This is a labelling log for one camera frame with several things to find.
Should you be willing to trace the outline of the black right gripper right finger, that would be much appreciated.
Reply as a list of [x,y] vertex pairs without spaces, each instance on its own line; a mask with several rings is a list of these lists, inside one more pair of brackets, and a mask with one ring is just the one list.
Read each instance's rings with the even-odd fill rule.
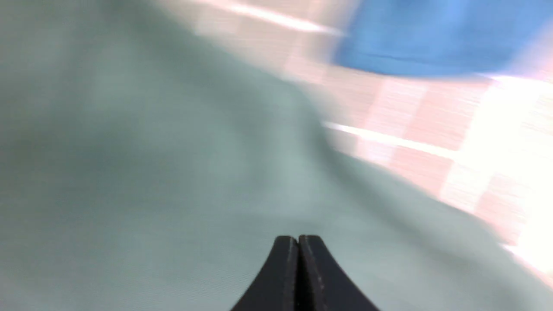
[[299,236],[297,311],[377,311],[352,282],[320,236]]

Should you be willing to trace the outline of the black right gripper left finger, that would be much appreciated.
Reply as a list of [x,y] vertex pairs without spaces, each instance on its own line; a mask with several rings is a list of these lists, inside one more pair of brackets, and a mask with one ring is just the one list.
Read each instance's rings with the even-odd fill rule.
[[233,311],[294,311],[299,248],[295,238],[278,236],[263,267]]

